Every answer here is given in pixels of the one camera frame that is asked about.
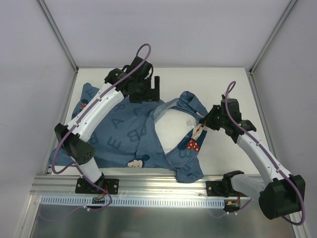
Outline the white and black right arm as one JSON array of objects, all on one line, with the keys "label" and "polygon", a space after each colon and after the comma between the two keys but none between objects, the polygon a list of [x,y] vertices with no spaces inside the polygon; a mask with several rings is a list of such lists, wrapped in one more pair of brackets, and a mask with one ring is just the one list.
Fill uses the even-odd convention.
[{"label": "white and black right arm", "polygon": [[199,123],[212,130],[224,129],[235,144],[250,158],[260,173],[259,183],[242,171],[223,175],[222,180],[211,188],[223,197],[237,193],[257,201],[262,213],[270,220],[301,212],[301,225],[306,217],[304,205],[306,183],[300,175],[292,175],[261,143],[257,129],[249,120],[243,120],[236,99],[222,99],[214,105]]}]

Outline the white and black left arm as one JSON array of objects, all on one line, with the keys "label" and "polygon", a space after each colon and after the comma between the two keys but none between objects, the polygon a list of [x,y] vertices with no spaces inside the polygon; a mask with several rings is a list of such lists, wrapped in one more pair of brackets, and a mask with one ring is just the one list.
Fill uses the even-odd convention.
[{"label": "white and black left arm", "polygon": [[95,148],[88,143],[104,117],[124,98],[132,103],[159,101],[159,77],[153,76],[153,65],[136,56],[130,65],[111,70],[96,95],[66,125],[54,128],[57,151],[67,154],[88,180],[91,193],[102,191],[104,175],[94,159]]}]

